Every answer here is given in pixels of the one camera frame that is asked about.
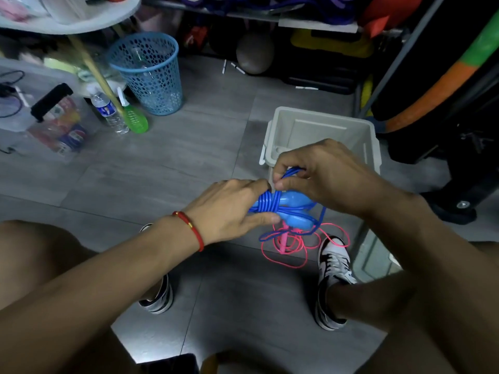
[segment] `sneaker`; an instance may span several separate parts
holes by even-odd
[[[343,240],[337,236],[329,236],[338,245],[345,245]],[[326,239],[319,250],[317,259],[319,264],[319,286],[317,302],[315,303],[315,322],[319,327],[327,331],[334,331],[346,324],[346,319],[334,316],[326,304],[326,290],[329,286],[338,282],[344,284],[356,284],[350,270],[350,256],[344,247],[334,245]]]
[[[147,230],[152,226],[152,223],[149,223],[142,227],[140,232]],[[170,283],[170,279],[168,278],[168,274],[163,276],[160,289],[158,294],[154,297],[152,301],[142,300],[139,301],[139,304],[149,311],[151,314],[159,315],[164,313],[168,308],[172,306],[173,303],[173,290],[172,285]]]

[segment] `pink jump rope handle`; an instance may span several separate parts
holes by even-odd
[[[285,221],[283,221],[283,228],[288,228],[288,225],[286,224]],[[287,245],[287,232],[284,232],[281,235],[281,240],[279,243],[279,253],[284,254],[286,252],[286,245]]]

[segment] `red string bracelet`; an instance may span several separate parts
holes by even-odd
[[[205,248],[203,238],[201,237],[201,234],[199,233],[197,228],[194,227],[194,225],[190,221],[189,217],[182,211],[174,211],[172,215],[178,216],[181,220],[183,220],[185,222],[186,225],[188,225],[191,228],[192,232],[194,232],[194,234],[196,235],[196,238],[199,242],[199,251],[202,252],[203,249]]]

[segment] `blue cord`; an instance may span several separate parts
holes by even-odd
[[[283,178],[296,175],[301,170],[302,169],[300,167],[294,166],[293,168],[290,168],[286,171]],[[301,218],[305,218],[305,219],[310,220],[313,223],[314,228],[308,232],[302,232],[302,233],[294,232],[294,231],[292,231],[291,228],[289,228],[287,230],[281,230],[281,231],[269,231],[269,232],[265,232],[262,236],[260,236],[259,241],[268,241],[270,239],[274,239],[275,237],[282,235],[285,232],[293,232],[295,235],[299,235],[299,236],[311,235],[315,231],[317,231],[317,229],[322,224],[322,220],[324,219],[324,214],[326,213],[325,207],[322,208],[319,220],[317,220],[313,216],[303,214],[303,213],[293,212],[293,211],[298,211],[298,210],[309,211],[313,207],[315,207],[317,202],[312,202],[312,203],[309,203],[309,204],[306,204],[303,206],[299,206],[299,207],[280,206],[279,200],[280,200],[281,194],[282,194],[282,191],[280,191],[280,190],[276,191],[275,193],[271,193],[270,190],[267,190],[265,193],[263,193],[258,198],[258,207],[250,208],[249,212],[280,212],[283,214],[299,216]]]

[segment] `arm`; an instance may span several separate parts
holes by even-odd
[[[279,220],[273,213],[247,215],[267,187],[265,180],[215,183],[185,213],[206,245],[238,237]],[[166,216],[1,310],[0,372],[57,371],[198,248],[189,226]]]
[[[305,170],[281,179],[295,165]],[[496,370],[499,268],[420,196],[395,188],[330,139],[280,155],[274,181],[278,190],[364,219],[424,288],[429,328],[448,359],[464,372]]]

